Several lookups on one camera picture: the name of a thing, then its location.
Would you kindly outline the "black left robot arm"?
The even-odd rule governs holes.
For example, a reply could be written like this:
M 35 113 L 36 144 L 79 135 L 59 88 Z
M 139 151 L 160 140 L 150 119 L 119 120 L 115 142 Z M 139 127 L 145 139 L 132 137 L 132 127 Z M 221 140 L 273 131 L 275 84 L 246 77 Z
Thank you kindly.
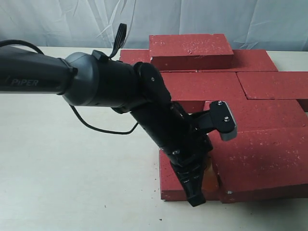
M 0 91 L 61 95 L 72 110 L 96 106 L 130 113 L 169 158 L 189 204 L 205 203 L 202 181 L 213 147 L 198 121 L 202 113 L 189 114 L 172 101 L 152 64 L 114 61 L 97 50 L 54 58 L 1 44 Z

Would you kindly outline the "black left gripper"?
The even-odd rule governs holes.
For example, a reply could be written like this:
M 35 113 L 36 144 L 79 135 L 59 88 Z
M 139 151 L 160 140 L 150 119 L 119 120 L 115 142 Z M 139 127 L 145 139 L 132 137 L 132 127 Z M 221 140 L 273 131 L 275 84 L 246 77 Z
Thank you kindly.
M 212 150 L 206 132 L 177 102 L 146 103 L 131 115 L 171 161 L 188 203 L 192 207 L 204 204 L 202 190 L 218 190 L 211 158 L 206 159 Z

